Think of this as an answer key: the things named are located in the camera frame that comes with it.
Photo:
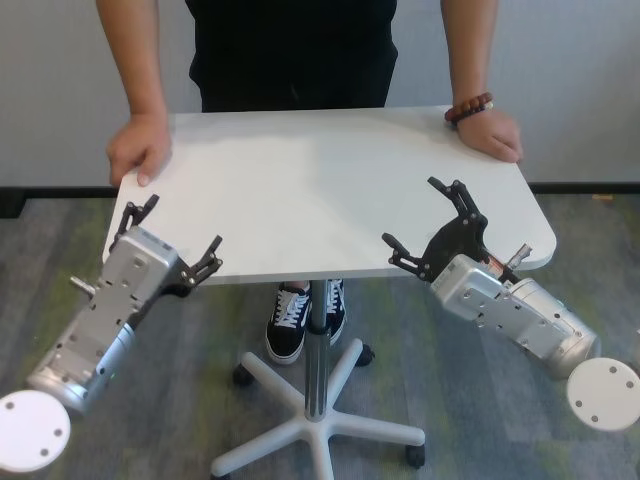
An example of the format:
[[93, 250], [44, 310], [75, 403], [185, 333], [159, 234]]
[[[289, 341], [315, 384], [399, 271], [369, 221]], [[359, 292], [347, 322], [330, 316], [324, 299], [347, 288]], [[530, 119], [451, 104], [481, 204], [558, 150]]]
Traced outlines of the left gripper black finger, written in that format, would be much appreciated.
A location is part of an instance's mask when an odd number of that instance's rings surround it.
[[119, 226], [114, 234], [113, 246], [116, 246], [119, 239], [133, 226], [139, 225], [154, 209], [159, 201], [159, 196], [153, 194], [143, 205], [136, 205], [129, 201], [122, 213]]
[[216, 235], [198, 262], [181, 271], [182, 283], [189, 289], [200, 285], [222, 266], [223, 260], [217, 256], [217, 249], [223, 238]]

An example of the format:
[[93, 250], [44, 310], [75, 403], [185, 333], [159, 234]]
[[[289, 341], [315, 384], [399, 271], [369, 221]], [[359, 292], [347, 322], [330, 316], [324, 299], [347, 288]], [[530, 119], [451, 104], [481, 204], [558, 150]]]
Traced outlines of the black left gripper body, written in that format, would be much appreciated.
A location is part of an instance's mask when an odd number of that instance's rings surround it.
[[167, 271], [167, 275], [159, 285], [151, 290], [151, 293], [141, 300], [135, 300], [132, 304], [134, 311], [129, 315], [130, 321], [142, 321], [149, 313], [154, 303], [162, 296], [173, 295], [185, 298], [190, 295], [194, 286], [190, 283], [188, 267], [175, 265]]

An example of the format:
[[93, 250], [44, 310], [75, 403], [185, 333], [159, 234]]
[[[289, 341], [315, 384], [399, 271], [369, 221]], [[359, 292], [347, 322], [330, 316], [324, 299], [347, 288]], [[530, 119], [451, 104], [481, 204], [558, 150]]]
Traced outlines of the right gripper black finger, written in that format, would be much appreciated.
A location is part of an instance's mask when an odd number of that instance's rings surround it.
[[388, 263], [405, 270], [424, 282], [434, 280], [431, 265], [424, 257], [412, 256], [409, 251], [390, 233], [383, 233], [382, 240], [392, 249]]
[[480, 212], [472, 199], [466, 185], [460, 180], [454, 180], [450, 185], [445, 185], [436, 177], [429, 177], [427, 182], [452, 202], [458, 213], [458, 219], [465, 225], [478, 225], [486, 228], [487, 218]]

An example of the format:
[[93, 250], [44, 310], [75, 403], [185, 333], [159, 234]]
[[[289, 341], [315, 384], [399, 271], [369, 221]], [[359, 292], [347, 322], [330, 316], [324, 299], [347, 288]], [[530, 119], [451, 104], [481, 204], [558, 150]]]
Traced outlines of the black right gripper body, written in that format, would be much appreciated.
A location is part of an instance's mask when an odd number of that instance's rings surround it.
[[483, 240], [487, 219], [457, 217], [441, 227], [431, 238], [421, 257], [424, 263], [425, 282], [436, 293], [450, 273], [451, 262], [459, 255], [465, 257], [473, 268], [486, 273], [503, 285], [516, 285], [520, 278], [501, 263], [486, 248]]

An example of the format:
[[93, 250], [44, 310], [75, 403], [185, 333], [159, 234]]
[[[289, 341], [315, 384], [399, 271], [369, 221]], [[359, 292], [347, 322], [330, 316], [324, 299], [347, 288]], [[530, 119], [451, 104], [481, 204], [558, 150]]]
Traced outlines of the person's right hand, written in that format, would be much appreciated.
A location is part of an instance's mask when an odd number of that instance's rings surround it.
[[119, 187], [123, 178], [136, 171], [137, 183], [146, 187], [171, 153], [168, 116], [165, 113], [133, 113], [107, 146], [110, 184]]

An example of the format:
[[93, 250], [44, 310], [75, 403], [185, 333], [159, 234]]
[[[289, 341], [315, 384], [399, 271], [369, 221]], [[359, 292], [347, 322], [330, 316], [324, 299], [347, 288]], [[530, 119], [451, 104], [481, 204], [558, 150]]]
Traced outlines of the person's left hand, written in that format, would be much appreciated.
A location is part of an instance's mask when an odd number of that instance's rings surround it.
[[460, 120], [458, 136], [468, 147], [506, 163], [524, 158], [517, 122], [499, 110], [484, 110]]

